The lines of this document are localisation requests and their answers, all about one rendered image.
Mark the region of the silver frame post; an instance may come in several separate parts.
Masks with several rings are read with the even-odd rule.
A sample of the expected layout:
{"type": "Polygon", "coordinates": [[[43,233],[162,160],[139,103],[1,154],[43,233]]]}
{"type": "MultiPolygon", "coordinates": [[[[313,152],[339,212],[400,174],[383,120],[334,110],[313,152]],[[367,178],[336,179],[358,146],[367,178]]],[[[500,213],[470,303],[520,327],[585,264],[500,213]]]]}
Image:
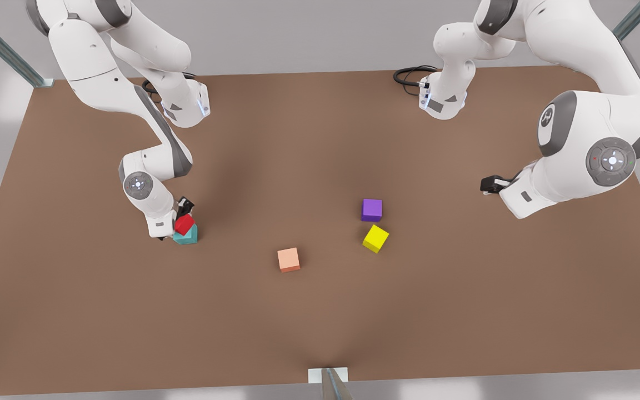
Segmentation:
{"type": "Polygon", "coordinates": [[[0,58],[33,88],[51,88],[53,78],[43,78],[35,69],[0,37],[0,58]]]}
{"type": "Polygon", "coordinates": [[[622,41],[640,24],[640,0],[613,28],[612,33],[622,41]]]}
{"type": "Polygon", "coordinates": [[[346,383],[349,382],[347,367],[325,367],[308,369],[308,382],[322,385],[323,400],[354,400],[346,383]]]}

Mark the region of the orange wooden cube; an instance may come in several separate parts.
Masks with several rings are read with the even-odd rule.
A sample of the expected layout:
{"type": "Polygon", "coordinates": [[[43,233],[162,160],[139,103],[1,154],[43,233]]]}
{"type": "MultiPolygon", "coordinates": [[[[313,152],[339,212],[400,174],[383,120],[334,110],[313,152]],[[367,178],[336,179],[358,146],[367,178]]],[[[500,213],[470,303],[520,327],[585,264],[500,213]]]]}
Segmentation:
{"type": "Polygon", "coordinates": [[[296,271],[301,268],[297,248],[277,251],[279,270],[282,273],[296,271]]]}

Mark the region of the teal wooden cube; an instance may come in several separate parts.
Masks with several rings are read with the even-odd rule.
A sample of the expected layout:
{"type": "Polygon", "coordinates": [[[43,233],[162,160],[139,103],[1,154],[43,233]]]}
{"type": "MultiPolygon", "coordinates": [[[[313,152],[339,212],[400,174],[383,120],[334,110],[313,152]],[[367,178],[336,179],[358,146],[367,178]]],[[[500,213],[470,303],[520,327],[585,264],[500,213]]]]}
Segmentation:
{"type": "Polygon", "coordinates": [[[195,244],[198,242],[198,226],[193,224],[186,234],[182,235],[178,232],[173,234],[173,240],[181,245],[195,244]]]}

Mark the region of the yellow wooden cube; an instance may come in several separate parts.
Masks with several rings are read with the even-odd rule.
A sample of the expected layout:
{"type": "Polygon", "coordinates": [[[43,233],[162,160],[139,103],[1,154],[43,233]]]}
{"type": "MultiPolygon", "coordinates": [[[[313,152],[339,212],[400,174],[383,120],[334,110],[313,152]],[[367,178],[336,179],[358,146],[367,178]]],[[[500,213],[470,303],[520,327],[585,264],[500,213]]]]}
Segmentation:
{"type": "Polygon", "coordinates": [[[373,253],[378,253],[381,248],[383,248],[388,236],[388,231],[385,231],[383,228],[373,224],[365,235],[362,245],[373,253]]]}

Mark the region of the purple wooden cube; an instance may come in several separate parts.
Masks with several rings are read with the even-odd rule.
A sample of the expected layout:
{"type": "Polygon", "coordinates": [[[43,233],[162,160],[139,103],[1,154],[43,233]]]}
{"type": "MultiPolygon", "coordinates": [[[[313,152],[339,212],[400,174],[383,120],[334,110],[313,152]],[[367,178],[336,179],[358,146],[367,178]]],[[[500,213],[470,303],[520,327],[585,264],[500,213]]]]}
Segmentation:
{"type": "Polygon", "coordinates": [[[362,200],[362,221],[378,222],[383,217],[383,201],[378,198],[364,198],[362,200]]]}

